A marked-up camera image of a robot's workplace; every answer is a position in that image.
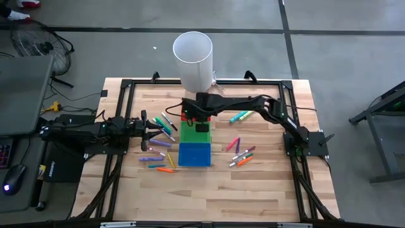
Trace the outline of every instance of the shoe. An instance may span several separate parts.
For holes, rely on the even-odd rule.
[[[15,20],[31,20],[30,15],[19,13],[19,12],[16,12],[14,10],[11,10],[11,13],[7,17],[7,19],[9,19],[11,21],[15,21]]]
[[[20,8],[38,8],[41,2],[37,0],[16,0],[17,6]]]

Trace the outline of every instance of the electric fan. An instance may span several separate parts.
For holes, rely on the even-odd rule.
[[[52,55],[54,63],[51,78],[55,82],[73,87],[67,82],[56,79],[56,76],[65,74],[70,68],[72,63],[70,53],[75,51],[71,42],[35,20],[13,23],[11,42],[20,56]],[[67,48],[65,42],[70,45],[70,49]]]

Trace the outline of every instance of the keyboard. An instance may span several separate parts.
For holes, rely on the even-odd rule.
[[[0,169],[9,168],[13,155],[13,139],[0,138]]]

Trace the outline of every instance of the stacked blocks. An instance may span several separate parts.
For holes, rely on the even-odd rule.
[[[178,165],[183,167],[210,167],[211,166],[211,123],[210,122],[182,121],[180,126],[180,144],[178,150]],[[197,132],[205,128],[207,132]]]

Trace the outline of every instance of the green block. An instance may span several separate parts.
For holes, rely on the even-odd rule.
[[[182,121],[180,126],[180,142],[181,143],[210,143],[211,142],[211,123],[204,122],[208,124],[208,132],[197,132],[196,124],[193,123],[192,127],[186,121]]]

